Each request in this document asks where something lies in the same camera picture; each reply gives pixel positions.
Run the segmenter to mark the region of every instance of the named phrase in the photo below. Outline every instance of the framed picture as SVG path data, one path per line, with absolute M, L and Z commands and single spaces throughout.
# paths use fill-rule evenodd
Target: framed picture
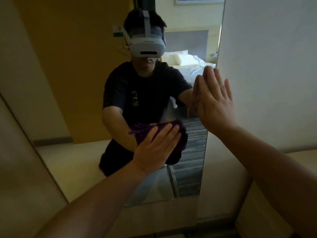
M 224 0 L 175 0 L 175 5 L 222 4 Z

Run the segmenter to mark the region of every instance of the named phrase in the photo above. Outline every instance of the person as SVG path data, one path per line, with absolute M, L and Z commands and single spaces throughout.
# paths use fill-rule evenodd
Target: person
M 238 126 L 229 82 L 222 82 L 218 69 L 205 67 L 192 95 L 204 127 L 243 164 L 272 207 L 300 236 L 317 237 L 317 176 Z M 180 138 L 178 127 L 167 124 L 151 141 L 156 131 L 149 132 L 128 165 L 71 202 L 36 237 L 102 237 L 136 186 L 164 164 Z
M 151 28 L 164 35 L 165 22 L 155 12 L 149 11 Z M 132 10 L 124 21 L 129 36 L 144 29 L 144 17 L 140 8 Z M 103 95 L 102 122 L 112 136 L 99 168 L 109 176 L 128 164 L 137 148 L 134 136 L 129 135 L 130 127 L 143 123 L 164 121 L 165 110 L 170 97 L 179 106 L 184 104 L 192 109 L 192 86 L 182 74 L 157 58 L 131 58 L 115 68 L 109 75 Z M 175 164 L 181 152 L 173 152 L 169 164 Z

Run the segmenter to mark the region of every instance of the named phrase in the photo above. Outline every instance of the white pillow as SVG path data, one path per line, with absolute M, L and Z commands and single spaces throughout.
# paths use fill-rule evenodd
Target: white pillow
M 199 64 L 205 64 L 205 63 L 206 63 L 204 60 L 200 59 L 197 55 L 194 55 L 193 57 L 194 57 L 196 60 L 199 61 Z
M 188 54 L 188 50 L 184 51 L 176 51 L 176 52 L 165 52 L 163 56 L 161 57 L 162 62 L 166 62 L 168 66 L 174 66 L 177 65 L 176 61 L 172 57 L 173 54 Z
M 179 66 L 199 64 L 199 61 L 189 54 L 173 54 L 173 57 Z

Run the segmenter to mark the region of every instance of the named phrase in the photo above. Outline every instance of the gray headboard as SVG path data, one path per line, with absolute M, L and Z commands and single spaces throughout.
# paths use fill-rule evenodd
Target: gray headboard
M 164 35 L 167 52 L 188 50 L 188 54 L 206 61 L 208 30 L 165 32 Z

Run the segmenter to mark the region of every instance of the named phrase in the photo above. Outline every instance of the vr headset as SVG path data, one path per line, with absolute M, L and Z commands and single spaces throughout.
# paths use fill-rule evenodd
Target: vr headset
M 144 28 L 133 28 L 129 33 L 123 28 L 123 35 L 133 57 L 161 57 L 165 52 L 164 32 L 160 27 L 150 25 L 148 11 L 143 11 Z

